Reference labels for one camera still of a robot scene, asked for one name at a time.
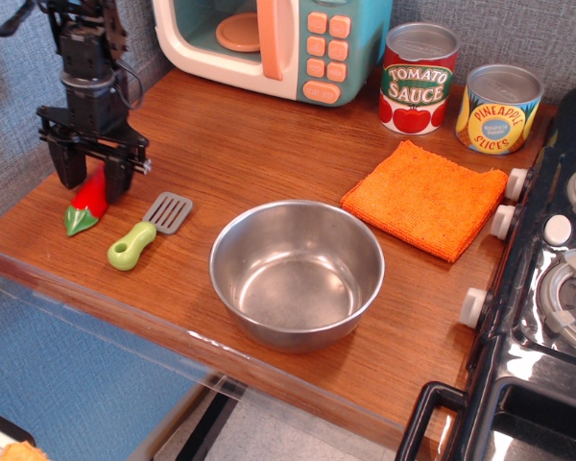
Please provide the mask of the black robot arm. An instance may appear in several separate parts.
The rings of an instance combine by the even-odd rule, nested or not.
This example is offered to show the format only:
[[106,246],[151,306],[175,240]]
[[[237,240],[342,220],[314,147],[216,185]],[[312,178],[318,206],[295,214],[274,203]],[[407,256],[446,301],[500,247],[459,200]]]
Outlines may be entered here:
[[113,205],[130,189],[134,173],[146,174],[148,139],[128,121],[139,107],[129,100],[133,71],[122,60],[127,32],[113,1],[26,1],[0,25],[0,37],[12,36],[34,8],[49,19],[60,81],[66,93],[63,108],[41,106],[39,137],[45,141],[60,182],[68,189],[87,177],[86,160],[104,164],[106,201]]

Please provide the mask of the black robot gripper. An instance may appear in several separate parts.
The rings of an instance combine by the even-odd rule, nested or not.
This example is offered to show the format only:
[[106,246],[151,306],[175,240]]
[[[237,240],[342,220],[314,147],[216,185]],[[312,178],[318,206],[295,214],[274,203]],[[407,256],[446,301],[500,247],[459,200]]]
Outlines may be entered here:
[[91,80],[60,73],[66,91],[64,108],[36,109],[40,139],[49,147],[60,182],[67,189],[87,177],[86,158],[105,162],[106,200],[116,204],[130,189],[133,171],[147,174],[147,138],[128,122],[128,77],[124,71],[108,71]]

